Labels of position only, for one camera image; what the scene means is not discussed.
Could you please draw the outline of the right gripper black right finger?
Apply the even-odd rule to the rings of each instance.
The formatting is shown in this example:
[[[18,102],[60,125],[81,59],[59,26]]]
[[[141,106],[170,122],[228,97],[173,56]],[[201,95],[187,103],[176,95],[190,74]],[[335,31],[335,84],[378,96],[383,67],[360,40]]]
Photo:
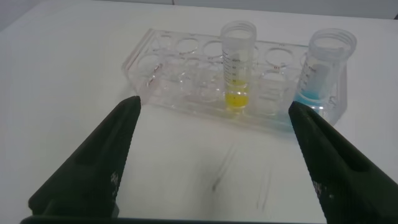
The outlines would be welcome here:
[[[397,183],[311,107],[289,116],[327,223],[397,223]]]

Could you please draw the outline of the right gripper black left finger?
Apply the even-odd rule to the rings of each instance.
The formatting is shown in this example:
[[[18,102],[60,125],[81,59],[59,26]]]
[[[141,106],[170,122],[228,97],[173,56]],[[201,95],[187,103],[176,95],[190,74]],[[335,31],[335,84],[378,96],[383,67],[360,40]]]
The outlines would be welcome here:
[[[33,215],[110,218],[141,111],[141,99],[122,100],[31,196]]]

